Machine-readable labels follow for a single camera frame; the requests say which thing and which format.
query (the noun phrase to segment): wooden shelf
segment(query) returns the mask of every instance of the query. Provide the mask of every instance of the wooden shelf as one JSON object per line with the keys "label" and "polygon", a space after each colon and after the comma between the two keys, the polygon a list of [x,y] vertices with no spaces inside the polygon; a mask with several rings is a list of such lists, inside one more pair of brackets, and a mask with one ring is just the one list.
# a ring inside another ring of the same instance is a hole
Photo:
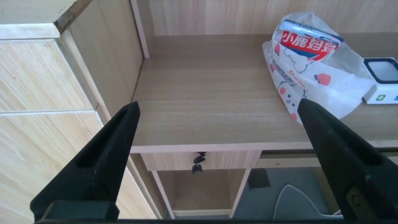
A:
{"label": "wooden shelf", "polygon": [[[398,33],[342,36],[364,57],[398,58],[389,41]],[[141,118],[131,152],[312,148],[269,75],[261,45],[270,38],[156,37],[133,98]],[[343,122],[374,146],[393,147],[397,114],[396,105],[362,104]]]}
{"label": "wooden shelf", "polygon": [[243,180],[244,169],[158,171],[161,191],[175,216],[229,215]]}

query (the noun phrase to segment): wooden panel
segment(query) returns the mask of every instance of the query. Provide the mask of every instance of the wooden panel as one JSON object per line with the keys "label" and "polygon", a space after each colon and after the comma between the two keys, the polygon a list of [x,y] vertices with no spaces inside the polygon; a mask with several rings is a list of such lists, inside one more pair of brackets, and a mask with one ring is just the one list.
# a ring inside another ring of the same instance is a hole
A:
{"label": "wooden panel", "polygon": [[195,217],[195,216],[212,216],[212,215],[229,215],[231,209],[212,209],[212,210],[174,210],[176,217]]}
{"label": "wooden panel", "polygon": [[1,211],[31,222],[30,201],[102,127],[95,111],[0,116],[0,126]]}
{"label": "wooden panel", "polygon": [[227,170],[229,197],[232,205],[232,210],[229,214],[230,218],[233,218],[235,214],[244,186],[248,181],[250,171],[251,169]]}
{"label": "wooden panel", "polygon": [[[254,168],[261,151],[207,152],[201,162],[203,170]],[[191,170],[197,152],[143,153],[142,158],[148,170]]]}
{"label": "wooden panel", "polygon": [[190,171],[160,171],[163,182],[174,175],[172,189],[165,187],[173,210],[231,209],[226,170],[206,170],[192,174]]}
{"label": "wooden panel", "polygon": [[60,34],[92,0],[3,0],[0,39],[48,39]]}
{"label": "wooden panel", "polygon": [[398,31],[398,2],[391,0],[150,0],[149,4],[155,35],[270,34],[284,15],[299,11],[314,11],[337,32]]}
{"label": "wooden panel", "polygon": [[175,219],[175,215],[172,209],[172,203],[174,203],[174,173],[163,173],[162,179],[160,179],[158,172],[152,171],[152,174],[160,190],[160,193],[162,194],[165,206],[170,217]]}
{"label": "wooden panel", "polygon": [[131,102],[143,58],[129,1],[93,1],[69,30],[113,116]]}
{"label": "wooden panel", "polygon": [[[362,56],[398,58],[398,45],[389,44],[398,33],[343,37]],[[269,75],[261,44],[270,38],[157,37],[133,98],[142,113],[132,152],[310,149]],[[394,105],[361,104],[342,121],[373,146],[396,147],[397,113]]]}
{"label": "wooden panel", "polygon": [[54,23],[76,0],[2,0],[0,24]]}
{"label": "wooden panel", "polygon": [[146,169],[141,155],[131,154],[127,162],[127,168],[130,170],[134,180],[136,180],[156,217],[166,218],[166,207],[161,192],[157,187],[154,176]]}
{"label": "wooden panel", "polygon": [[275,167],[320,167],[321,164],[313,154],[271,154],[261,155],[256,168]]}
{"label": "wooden panel", "polygon": [[244,169],[152,172],[175,216],[230,215],[247,179]]}
{"label": "wooden panel", "polygon": [[141,41],[142,51],[145,58],[149,58],[149,52],[154,48],[154,26],[152,13],[148,0],[131,0],[131,7],[136,19],[137,31]]}
{"label": "wooden panel", "polygon": [[0,85],[0,112],[93,108],[54,40],[1,41]]}
{"label": "wooden panel", "polygon": [[148,204],[137,180],[126,168],[120,185],[116,205],[120,210],[119,219],[156,219],[152,207]]}

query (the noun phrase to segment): cabinet door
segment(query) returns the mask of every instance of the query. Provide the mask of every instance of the cabinet door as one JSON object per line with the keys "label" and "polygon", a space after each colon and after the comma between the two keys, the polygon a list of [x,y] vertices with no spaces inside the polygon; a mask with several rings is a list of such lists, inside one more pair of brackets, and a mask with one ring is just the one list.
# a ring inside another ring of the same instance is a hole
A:
{"label": "cabinet door", "polygon": [[0,41],[0,83],[0,112],[93,109],[54,39]]}

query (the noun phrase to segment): plastic bag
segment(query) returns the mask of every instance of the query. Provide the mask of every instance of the plastic bag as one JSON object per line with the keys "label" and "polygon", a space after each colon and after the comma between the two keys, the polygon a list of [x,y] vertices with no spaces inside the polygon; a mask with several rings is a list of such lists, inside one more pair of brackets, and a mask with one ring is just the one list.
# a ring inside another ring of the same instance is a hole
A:
{"label": "plastic bag", "polygon": [[[313,12],[292,13],[285,19],[336,34]],[[274,85],[294,120],[302,124],[297,113],[301,98],[317,102],[338,119],[359,106],[373,85],[361,56],[342,43],[333,55],[314,61],[280,44],[279,34],[278,26],[262,49]]]}

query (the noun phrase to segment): light-colored wall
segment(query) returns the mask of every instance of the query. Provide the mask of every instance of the light-colored wall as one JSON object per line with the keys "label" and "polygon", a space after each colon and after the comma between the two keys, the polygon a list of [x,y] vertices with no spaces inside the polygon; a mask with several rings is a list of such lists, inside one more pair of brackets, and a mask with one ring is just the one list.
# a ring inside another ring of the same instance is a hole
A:
{"label": "light-colored wall", "polygon": [[155,35],[268,34],[314,11],[337,32],[397,32],[395,0],[149,0]]}

